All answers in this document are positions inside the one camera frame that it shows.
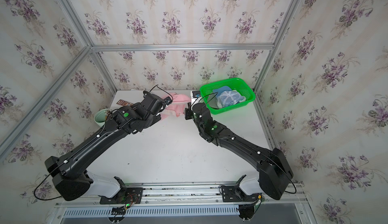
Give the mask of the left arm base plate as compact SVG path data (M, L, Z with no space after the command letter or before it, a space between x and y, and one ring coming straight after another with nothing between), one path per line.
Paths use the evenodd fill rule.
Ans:
M143 188L124 188L112 198L102 196L100 204L140 204L142 194Z

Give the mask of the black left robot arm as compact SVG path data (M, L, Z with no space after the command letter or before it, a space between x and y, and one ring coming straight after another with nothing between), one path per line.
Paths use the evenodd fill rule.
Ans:
M44 162L54 188L66 201L86 194L97 183L87 168L116 142L160 120L159 112L153 114L139 103L119 108L83 143L61 157L51 156Z

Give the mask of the pink baseball cap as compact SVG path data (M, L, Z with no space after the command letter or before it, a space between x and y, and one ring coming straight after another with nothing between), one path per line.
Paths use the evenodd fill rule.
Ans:
M169 116L180 117L184 115L185 108L191 103L191 97L185 94L171 93L173 102L161 112L161 119L164 120Z

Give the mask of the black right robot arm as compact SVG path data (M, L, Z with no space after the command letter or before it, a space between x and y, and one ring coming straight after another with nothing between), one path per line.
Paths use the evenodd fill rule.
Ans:
M225 202L249 202L258 194L280 200L292 183L294 174L284 153L257 146L236 135L225 125L215 121L205 103L188 103L185 119L192 119L199 135L209 143L227 149L249 163L258 173L243 175L234 186L224 186L221 194Z

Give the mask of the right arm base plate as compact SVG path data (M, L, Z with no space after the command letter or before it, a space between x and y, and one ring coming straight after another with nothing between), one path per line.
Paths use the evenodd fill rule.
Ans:
M255 202L259 194L247 195L239 187L221 185L219 192L223 202Z

